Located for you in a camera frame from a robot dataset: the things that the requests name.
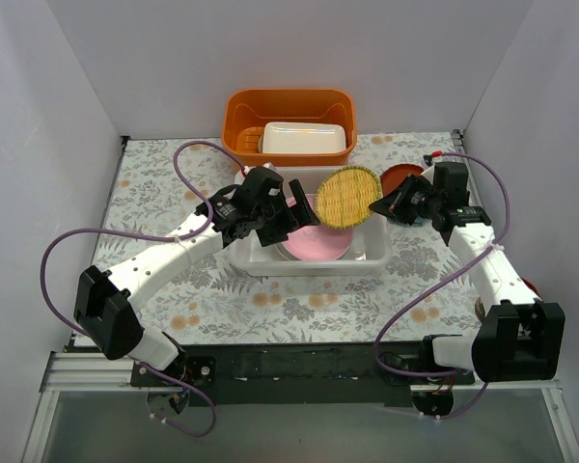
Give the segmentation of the white rectangular dish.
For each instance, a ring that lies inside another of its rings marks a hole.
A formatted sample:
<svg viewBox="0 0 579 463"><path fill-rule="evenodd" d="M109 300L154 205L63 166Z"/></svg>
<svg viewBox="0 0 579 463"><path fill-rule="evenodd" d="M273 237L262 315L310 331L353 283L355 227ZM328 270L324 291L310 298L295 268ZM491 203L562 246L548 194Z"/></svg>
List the white rectangular dish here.
<svg viewBox="0 0 579 463"><path fill-rule="evenodd" d="M259 141L266 154L334 154L345 148L344 128L329 123L271 122Z"/></svg>

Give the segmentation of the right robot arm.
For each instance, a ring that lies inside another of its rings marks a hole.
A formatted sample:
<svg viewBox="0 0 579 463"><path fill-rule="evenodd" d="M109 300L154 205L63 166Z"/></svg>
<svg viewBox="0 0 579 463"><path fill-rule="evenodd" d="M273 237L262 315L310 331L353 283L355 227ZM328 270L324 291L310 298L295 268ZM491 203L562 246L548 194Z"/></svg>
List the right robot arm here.
<svg viewBox="0 0 579 463"><path fill-rule="evenodd" d="M559 304L542 301L517 274L489 216L470 203L468 180L464 164L437 162L408 176L370 209L405 225L417 218L431 222L463 265L427 293L468 274L484 310L478 333L424 338L416 370L388 365L381 354L375 360L387 372L433 384L461 371L485 383L550 380L558 367L565 313Z"/></svg>

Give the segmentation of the red round object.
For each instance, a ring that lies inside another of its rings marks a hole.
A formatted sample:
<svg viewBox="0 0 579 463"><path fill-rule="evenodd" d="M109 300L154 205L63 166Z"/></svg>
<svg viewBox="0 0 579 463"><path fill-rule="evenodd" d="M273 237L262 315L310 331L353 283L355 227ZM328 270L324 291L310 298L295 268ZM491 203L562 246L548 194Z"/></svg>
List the red round object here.
<svg viewBox="0 0 579 463"><path fill-rule="evenodd" d="M528 289L530 289L539 299L541 299L538 289L531 282L526 279L522 279L522 281Z"/></svg>

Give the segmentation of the teal beaded plate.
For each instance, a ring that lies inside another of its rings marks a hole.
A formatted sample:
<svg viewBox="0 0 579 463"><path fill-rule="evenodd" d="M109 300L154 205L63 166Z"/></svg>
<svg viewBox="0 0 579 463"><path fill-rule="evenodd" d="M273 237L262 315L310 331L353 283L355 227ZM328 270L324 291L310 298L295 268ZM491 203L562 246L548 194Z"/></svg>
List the teal beaded plate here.
<svg viewBox="0 0 579 463"><path fill-rule="evenodd" d="M414 213L403 212L401 215L393 215L389 218L389 221L404 227L421 227L428 223L429 219Z"/></svg>

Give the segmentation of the orange plastic basket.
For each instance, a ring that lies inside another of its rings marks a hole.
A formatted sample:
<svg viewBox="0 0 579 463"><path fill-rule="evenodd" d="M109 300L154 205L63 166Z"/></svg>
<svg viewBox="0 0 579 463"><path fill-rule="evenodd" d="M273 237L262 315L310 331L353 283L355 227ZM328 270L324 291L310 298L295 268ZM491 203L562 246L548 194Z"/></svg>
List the orange plastic basket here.
<svg viewBox="0 0 579 463"><path fill-rule="evenodd" d="M264 153L268 123L335 124L344 130L341 148L324 153ZM221 131L223 147L247 165L272 162L277 166L341 166L354 150L358 127L352 98L325 88L248 89L230 97Z"/></svg>

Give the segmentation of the woven bamboo yellow plate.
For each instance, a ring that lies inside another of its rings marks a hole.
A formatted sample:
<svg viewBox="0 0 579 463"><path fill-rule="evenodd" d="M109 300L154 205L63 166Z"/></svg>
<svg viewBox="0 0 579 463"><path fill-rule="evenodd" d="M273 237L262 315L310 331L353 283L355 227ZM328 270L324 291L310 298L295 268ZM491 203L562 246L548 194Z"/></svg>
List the woven bamboo yellow plate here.
<svg viewBox="0 0 579 463"><path fill-rule="evenodd" d="M366 222L370 206L383 197L379 176L362 166L343 167L318 187L314 211L324 226L347 230Z"/></svg>

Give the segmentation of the pink plate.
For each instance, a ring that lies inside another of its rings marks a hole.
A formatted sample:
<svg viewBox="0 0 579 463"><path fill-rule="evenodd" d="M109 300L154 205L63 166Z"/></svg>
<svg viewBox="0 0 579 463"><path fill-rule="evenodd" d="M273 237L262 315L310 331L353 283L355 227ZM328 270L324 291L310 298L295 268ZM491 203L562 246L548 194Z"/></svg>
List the pink plate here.
<svg viewBox="0 0 579 463"><path fill-rule="evenodd" d="M289 234L275 248L285 258L303 261L341 259L349 250L353 230L336 230L324 225L303 227Z"/></svg>

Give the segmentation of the floral table mat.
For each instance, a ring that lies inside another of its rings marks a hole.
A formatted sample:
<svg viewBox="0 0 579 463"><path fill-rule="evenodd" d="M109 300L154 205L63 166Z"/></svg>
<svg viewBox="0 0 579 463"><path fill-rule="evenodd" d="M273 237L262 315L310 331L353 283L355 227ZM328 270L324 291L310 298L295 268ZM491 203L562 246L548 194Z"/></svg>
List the floral table mat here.
<svg viewBox="0 0 579 463"><path fill-rule="evenodd" d="M178 153L175 140L130 140L105 224L163 234L234 180L234 163L214 148ZM222 251L157 292L144 322L184 344L420 340L478 330L477 292L461 277L433 294L460 261L430 226L388 228L392 256L362 276L254 277Z"/></svg>

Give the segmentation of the red-brown plate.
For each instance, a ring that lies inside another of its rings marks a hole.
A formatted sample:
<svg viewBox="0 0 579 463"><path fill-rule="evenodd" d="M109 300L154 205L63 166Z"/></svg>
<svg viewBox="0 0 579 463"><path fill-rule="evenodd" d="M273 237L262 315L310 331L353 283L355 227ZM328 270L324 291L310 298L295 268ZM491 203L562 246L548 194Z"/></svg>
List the red-brown plate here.
<svg viewBox="0 0 579 463"><path fill-rule="evenodd" d="M383 195L387 196L392 193L408 176L419 176L423 171L423 167L409 163L398 164L387 169L380 176Z"/></svg>

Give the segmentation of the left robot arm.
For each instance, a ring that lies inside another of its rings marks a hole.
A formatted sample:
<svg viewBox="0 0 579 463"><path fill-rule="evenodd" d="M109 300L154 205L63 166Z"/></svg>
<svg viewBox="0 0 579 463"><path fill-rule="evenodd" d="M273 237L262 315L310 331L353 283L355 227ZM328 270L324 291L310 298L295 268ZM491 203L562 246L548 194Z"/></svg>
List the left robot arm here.
<svg viewBox="0 0 579 463"><path fill-rule="evenodd" d="M267 167L252 168L240 184L222 188L199 204L161 243L107 270L84 270L75 300L76 322L107 359L143 362L162 384L177 385L186 374L186 353L168 334L141 322L138 313L178 274L251 233L266 247L317 225L300 182L289 182L292 200L285 197L284 183Z"/></svg>

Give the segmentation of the aluminium frame rail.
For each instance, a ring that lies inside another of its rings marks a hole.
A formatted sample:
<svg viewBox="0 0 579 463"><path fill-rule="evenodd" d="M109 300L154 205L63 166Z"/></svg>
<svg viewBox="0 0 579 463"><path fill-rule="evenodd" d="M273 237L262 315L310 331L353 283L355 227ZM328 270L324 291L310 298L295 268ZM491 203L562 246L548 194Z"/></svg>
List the aluminium frame rail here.
<svg viewBox="0 0 579 463"><path fill-rule="evenodd" d="M134 362L107 360L100 353L52 353L42 392L115 392L130 388Z"/></svg>

